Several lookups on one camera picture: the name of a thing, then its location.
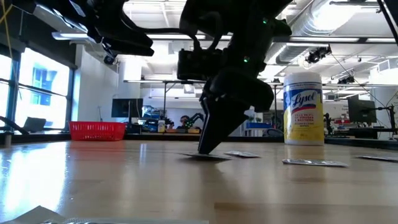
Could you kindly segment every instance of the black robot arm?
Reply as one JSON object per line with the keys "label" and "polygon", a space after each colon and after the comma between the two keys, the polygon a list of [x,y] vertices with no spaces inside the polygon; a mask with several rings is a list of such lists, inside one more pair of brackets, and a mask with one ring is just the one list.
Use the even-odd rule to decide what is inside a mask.
{"label": "black robot arm", "polygon": [[233,33],[223,50],[182,50],[179,54],[177,77],[206,81],[200,97],[206,114],[200,154],[209,154],[241,125],[247,119],[244,112],[251,106],[257,112],[270,108],[272,88],[257,76],[266,67],[264,60],[273,38],[292,34],[286,21],[275,18],[291,1],[187,1],[181,29],[194,34],[200,30],[215,37],[215,41],[220,33]]}
{"label": "black robot arm", "polygon": [[192,117],[190,117],[188,120],[186,120],[185,124],[184,124],[184,128],[186,129],[190,129],[192,128],[192,126],[195,124],[195,122],[201,119],[203,122],[204,120],[204,116],[201,113],[196,113],[195,115],[193,115]]}
{"label": "black robot arm", "polygon": [[[205,112],[198,151],[210,153],[247,119],[251,106],[267,111],[274,99],[271,87],[258,80],[272,40],[291,35],[286,21],[275,17],[292,0],[187,0],[180,27],[145,29],[135,25],[123,11],[127,0],[12,0],[16,7],[33,13],[42,6],[70,27],[86,32],[108,53],[106,63],[118,54],[151,56],[148,33],[180,32],[194,41],[194,50],[179,53],[177,76],[181,80],[204,80],[200,97]],[[198,30],[215,38],[202,50]],[[223,34],[232,33],[227,48],[216,49]]]}

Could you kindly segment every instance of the glass window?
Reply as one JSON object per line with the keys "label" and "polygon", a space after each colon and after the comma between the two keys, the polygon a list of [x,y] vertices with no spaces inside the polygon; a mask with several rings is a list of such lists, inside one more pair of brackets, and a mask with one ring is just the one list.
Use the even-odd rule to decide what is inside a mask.
{"label": "glass window", "polygon": [[27,117],[45,118],[45,128],[64,128],[67,99],[20,88],[17,102],[16,123],[24,126]]}
{"label": "glass window", "polygon": [[11,58],[0,55],[0,78],[9,80],[11,76]]}
{"label": "glass window", "polygon": [[[7,114],[7,99],[8,99],[8,84],[0,83],[0,116],[6,117]],[[0,127],[4,126],[4,122],[0,121]]]}
{"label": "glass window", "polygon": [[26,49],[21,58],[19,83],[66,96],[69,71],[67,66]]}

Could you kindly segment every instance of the red plastic basket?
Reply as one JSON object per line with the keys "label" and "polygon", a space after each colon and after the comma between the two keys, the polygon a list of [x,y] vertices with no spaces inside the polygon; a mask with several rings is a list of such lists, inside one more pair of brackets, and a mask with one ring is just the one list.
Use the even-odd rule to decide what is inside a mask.
{"label": "red plastic basket", "polygon": [[70,121],[69,130],[74,141],[120,141],[126,124],[115,122]]}

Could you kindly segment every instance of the lysol label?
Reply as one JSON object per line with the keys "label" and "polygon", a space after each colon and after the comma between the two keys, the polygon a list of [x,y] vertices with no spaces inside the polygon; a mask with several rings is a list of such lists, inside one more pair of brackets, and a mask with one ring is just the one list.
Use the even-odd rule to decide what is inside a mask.
{"label": "lysol label", "polygon": [[298,141],[323,140],[321,83],[284,86],[285,138]]}

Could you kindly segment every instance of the black monitor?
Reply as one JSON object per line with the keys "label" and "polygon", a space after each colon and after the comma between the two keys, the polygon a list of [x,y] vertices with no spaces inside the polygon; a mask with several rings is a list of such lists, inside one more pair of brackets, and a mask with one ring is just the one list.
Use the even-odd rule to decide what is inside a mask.
{"label": "black monitor", "polygon": [[113,99],[112,117],[113,118],[141,118],[143,99]]}
{"label": "black monitor", "polygon": [[376,123],[374,101],[348,99],[348,114],[351,122]]}

